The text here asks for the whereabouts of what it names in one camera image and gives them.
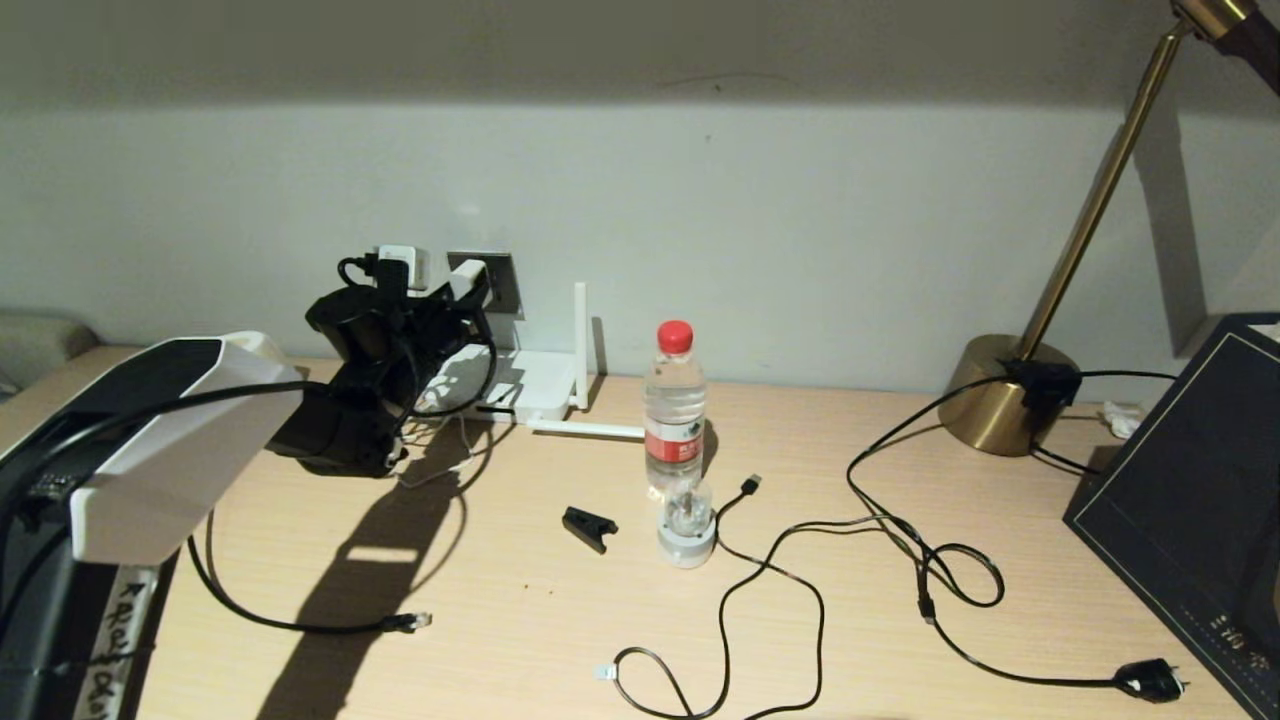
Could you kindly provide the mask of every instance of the water bottle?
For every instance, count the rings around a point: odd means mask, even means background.
[[[644,382],[645,471],[654,500],[687,495],[703,478],[707,378],[692,346],[689,323],[669,320],[658,328],[658,355]],[[696,521],[710,509],[689,510]]]

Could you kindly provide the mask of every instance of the desk surface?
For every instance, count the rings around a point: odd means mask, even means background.
[[[55,411],[128,351],[100,348],[0,406],[0,447]],[[308,363],[326,379],[330,361]],[[717,503],[741,480],[764,483],[726,520],[732,546],[763,553],[794,523],[852,519],[849,460],[927,396],[713,384],[717,436],[708,482]],[[635,421],[639,380],[607,378],[586,414]],[[1087,459],[1114,445],[1084,409],[1048,442]],[[927,419],[920,428],[936,420]],[[637,445],[470,423],[483,450],[461,471],[419,489],[393,480],[319,478],[261,454],[218,507],[216,571],[243,605],[315,623],[364,623],[430,611],[413,635],[302,637],[251,625],[220,607],[182,559],[147,678],[143,719],[644,717],[598,664],[627,646],[666,657],[695,710],[719,692],[721,594],[751,568],[717,552],[698,570],[664,565],[655,507],[644,497]],[[428,439],[415,471],[465,457],[451,424]],[[1138,598],[1061,521],[1076,478],[1034,459],[973,451],[934,428],[865,462],[860,480],[927,539],[964,542],[1001,566],[1005,602],[978,610],[936,592],[938,618],[977,657],[1023,674],[1110,676],[1165,657],[1192,682],[1153,706],[1112,689],[1030,687],[956,657],[919,618],[913,570],[881,534],[799,536],[777,561],[827,602],[826,685],[806,717],[1244,717],[1244,712]],[[567,505],[614,519],[598,556],[561,527]],[[986,574],[960,568],[980,596]],[[817,606],[767,574],[730,601],[732,687],[721,717],[799,702],[814,683]],[[678,712],[645,659],[623,664],[643,702]]]

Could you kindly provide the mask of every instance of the white cable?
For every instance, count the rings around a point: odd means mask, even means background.
[[[449,420],[452,420],[454,418],[458,419],[458,439],[461,439],[462,445],[467,448],[467,459],[463,460],[463,461],[461,461],[461,462],[458,462],[458,464],[456,464],[452,468],[447,468],[444,470],[438,470],[435,473],[431,473],[430,475],[426,475],[425,478],[417,478],[413,482],[406,482],[403,471],[397,473],[397,475],[396,475],[396,484],[398,484],[399,487],[402,487],[404,489],[420,488],[420,487],[425,486],[426,483],[434,480],[435,478],[443,478],[444,475],[448,475],[449,473],[461,473],[463,468],[466,468],[467,465],[470,465],[476,459],[475,448],[471,447],[471,445],[467,442],[467,420],[466,420],[466,416],[462,413],[454,413],[453,415],[447,415],[444,418],[444,421],[440,423],[440,427],[436,428],[435,432],[439,433],[440,430],[443,430],[444,425],[448,425]],[[420,434],[415,434],[413,436],[413,441],[417,441],[419,437],[420,437]]]

